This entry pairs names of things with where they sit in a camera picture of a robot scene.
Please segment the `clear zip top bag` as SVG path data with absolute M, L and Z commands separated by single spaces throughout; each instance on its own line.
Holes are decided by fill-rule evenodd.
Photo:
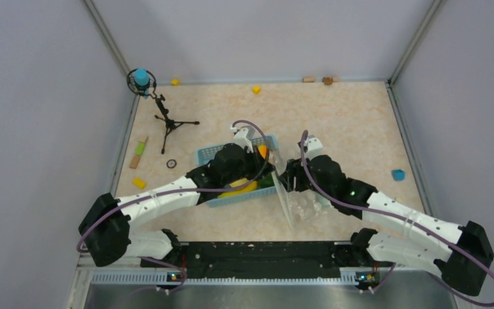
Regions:
M 290 187 L 291 190 L 288 191 L 289 187 L 285 184 L 284 176 L 286 161 L 279 155 L 279 152 L 272 153 L 272 156 L 274 171 L 271 176 L 289 229 L 294 232 L 296 227 L 302 225 L 303 222 L 327 214 L 331 203 L 317 192 L 310 189 L 302 192 L 294 191 L 292 189 L 294 182 Z

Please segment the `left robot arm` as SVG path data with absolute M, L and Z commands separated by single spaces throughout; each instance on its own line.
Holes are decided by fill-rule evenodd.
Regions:
M 134 230 L 169 212 L 230 192 L 233 182 L 244 178 L 257 181 L 273 170 L 269 153 L 225 144 L 208 163 L 168 185 L 122 198 L 109 192 L 100 195 L 78 226 L 81 240 L 77 249 L 89 254 L 97 267 L 109 266 L 124 256 L 156 258 L 165 266 L 175 265 L 181 255 L 175 236 L 161 231 L 157 239 L 136 245 Z

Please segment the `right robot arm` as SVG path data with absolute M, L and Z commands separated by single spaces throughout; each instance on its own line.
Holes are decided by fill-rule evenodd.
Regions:
M 359 265 L 390 261 L 439 276 L 452 289 L 478 296 L 494 259 L 485 229 L 474 221 L 458 225 L 433 218 L 393 200 L 375 186 L 347 177 L 326 154 L 303 164 L 288 160 L 279 176 L 288 192 L 313 191 L 330 197 L 342 214 L 395 230 L 403 239 L 372 229 L 352 235 L 351 256 Z

